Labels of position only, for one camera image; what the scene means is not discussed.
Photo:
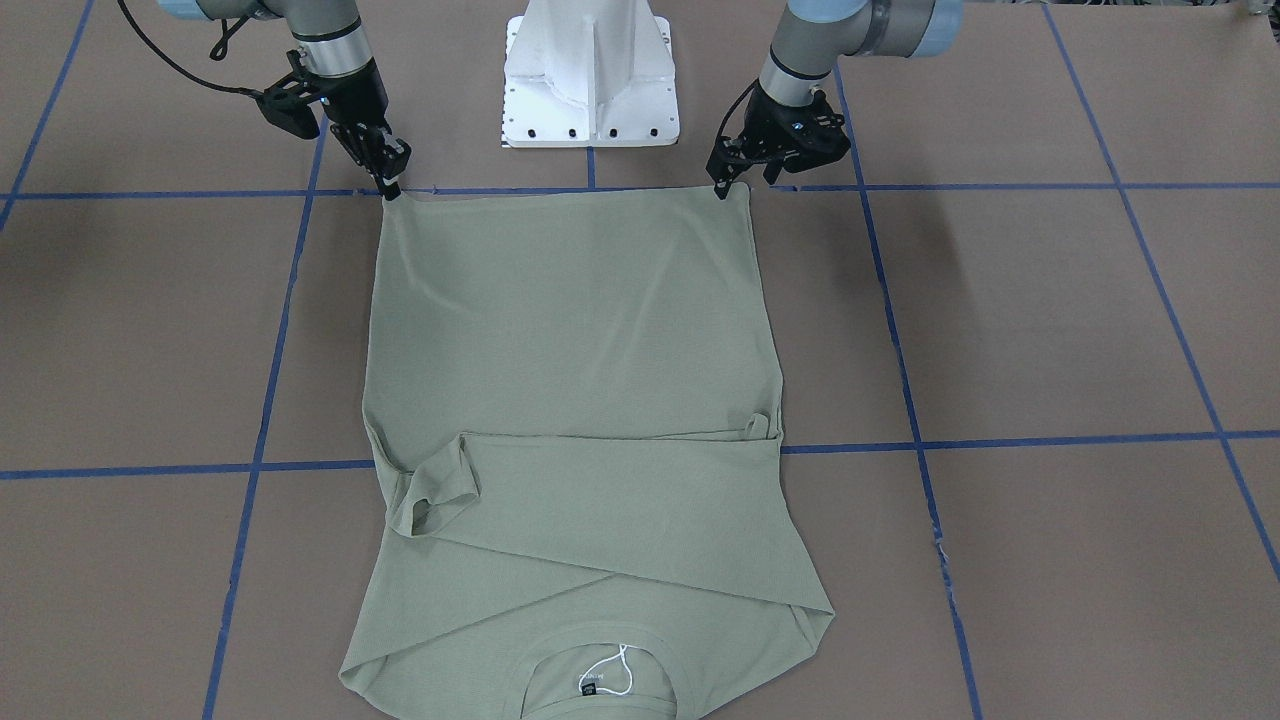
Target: white drawstring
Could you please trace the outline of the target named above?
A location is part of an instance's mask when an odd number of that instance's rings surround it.
[[[631,689],[636,684],[636,678],[631,673],[631,666],[627,665],[627,650],[631,646],[628,646],[628,644],[620,644],[617,655],[611,655],[609,657],[605,657],[604,660],[602,660],[602,661],[596,662],[595,665],[591,665],[590,667],[588,667],[586,673],[582,673],[582,676],[577,679],[577,687],[579,687],[579,689],[581,689],[582,685],[586,683],[586,676],[591,674],[591,670],[595,670],[596,667],[599,667],[600,665],[604,665],[605,662],[612,662],[614,660],[621,660],[623,670],[627,671],[627,689],[625,689],[622,692],[617,692],[617,691],[611,691],[609,688],[602,688],[602,687],[596,685],[595,692],[596,693],[607,693],[607,694],[612,694],[612,696],[617,696],[617,697],[631,694]]]

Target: robotic arm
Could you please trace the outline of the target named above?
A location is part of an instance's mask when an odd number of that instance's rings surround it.
[[[387,123],[387,91],[356,0],[159,3],[170,14],[186,19],[284,18],[298,46],[288,51],[289,74],[261,92],[250,92],[262,115],[282,129],[312,140],[320,135],[320,127],[308,105],[320,100],[330,120],[329,129],[352,160],[374,178],[383,197],[392,200],[399,195],[396,179],[404,170],[412,149],[396,137]]]
[[[844,115],[818,90],[840,55],[938,55],[960,28],[961,0],[788,0],[760,77],[730,108],[707,172],[716,195],[751,165],[773,184],[785,169],[809,170],[849,151]],[[724,135],[733,110],[750,95],[742,132]]]

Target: blue cap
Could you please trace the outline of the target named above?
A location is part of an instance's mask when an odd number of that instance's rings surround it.
[[[946,53],[960,32],[963,17],[964,0],[934,0],[933,15],[911,58],[932,58]]]
[[[156,0],[166,13],[184,20],[207,20],[209,15],[200,9],[196,0]]]
[[[869,0],[788,0],[791,14],[810,23],[833,23],[851,18]]]

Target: green shirt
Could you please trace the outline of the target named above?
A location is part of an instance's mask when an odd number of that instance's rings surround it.
[[[388,511],[348,688],[403,719],[691,720],[815,652],[745,187],[402,196],[369,334]]]

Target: cloth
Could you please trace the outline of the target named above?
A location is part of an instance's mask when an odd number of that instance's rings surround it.
[[[817,651],[744,186],[401,196],[380,242],[388,510],[348,688],[402,719],[692,720]]]

